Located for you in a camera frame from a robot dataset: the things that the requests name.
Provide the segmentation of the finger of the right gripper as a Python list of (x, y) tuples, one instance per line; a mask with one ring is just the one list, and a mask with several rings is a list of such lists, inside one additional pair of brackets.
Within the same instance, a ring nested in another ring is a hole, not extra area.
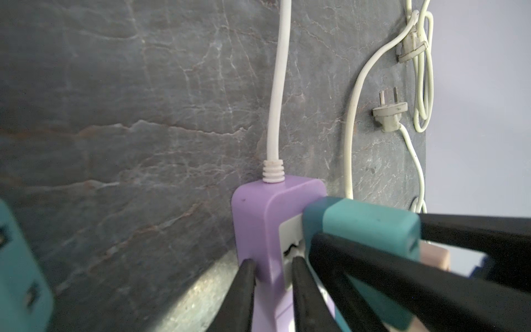
[(311, 262), (346, 272), (416, 315), (431, 331), (529, 331), (530, 294), (318, 233)]
[(422, 239), (485, 254), (471, 276), (530, 290), (530, 219), (420, 214)]

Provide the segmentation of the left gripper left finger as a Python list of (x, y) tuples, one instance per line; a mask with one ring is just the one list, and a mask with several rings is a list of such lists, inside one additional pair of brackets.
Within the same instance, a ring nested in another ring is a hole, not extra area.
[(257, 264), (243, 260), (207, 331), (249, 332), (252, 330)]

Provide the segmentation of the purple power strip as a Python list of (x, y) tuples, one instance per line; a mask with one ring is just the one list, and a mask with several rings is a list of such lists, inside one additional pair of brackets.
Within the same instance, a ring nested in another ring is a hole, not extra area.
[(326, 196), (316, 178), (247, 183), (232, 196), (237, 257), (257, 264), (253, 331), (294, 331), (292, 262), (306, 254), (302, 213)]

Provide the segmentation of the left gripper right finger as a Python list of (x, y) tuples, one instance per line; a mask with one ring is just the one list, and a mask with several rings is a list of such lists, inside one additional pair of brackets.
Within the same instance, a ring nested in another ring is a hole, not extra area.
[(341, 331), (303, 257), (293, 259), (292, 281), (296, 332)]

